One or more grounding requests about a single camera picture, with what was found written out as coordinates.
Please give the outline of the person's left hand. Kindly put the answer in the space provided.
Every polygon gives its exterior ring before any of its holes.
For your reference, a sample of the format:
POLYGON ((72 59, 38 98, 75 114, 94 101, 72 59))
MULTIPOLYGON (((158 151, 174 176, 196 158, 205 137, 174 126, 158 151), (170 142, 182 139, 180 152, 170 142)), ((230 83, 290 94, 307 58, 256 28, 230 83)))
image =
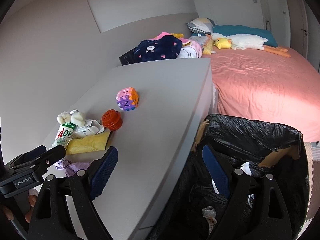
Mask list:
POLYGON ((39 192, 36 189, 30 189, 28 193, 28 203, 30 205, 30 208, 28 212, 25 214, 25 220, 27 223, 30 223, 31 217, 33 214, 34 206, 37 200, 39 192))

